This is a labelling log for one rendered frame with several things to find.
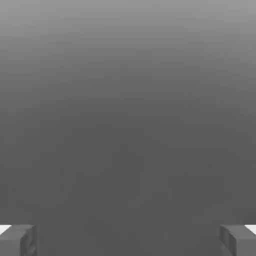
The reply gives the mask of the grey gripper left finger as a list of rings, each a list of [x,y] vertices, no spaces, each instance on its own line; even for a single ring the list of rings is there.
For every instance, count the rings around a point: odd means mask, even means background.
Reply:
[[[38,256],[37,226],[14,224],[0,234],[0,256]]]

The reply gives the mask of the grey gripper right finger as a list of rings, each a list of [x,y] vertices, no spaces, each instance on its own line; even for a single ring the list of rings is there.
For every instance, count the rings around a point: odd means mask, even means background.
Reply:
[[[221,225],[222,256],[256,256],[256,224]]]

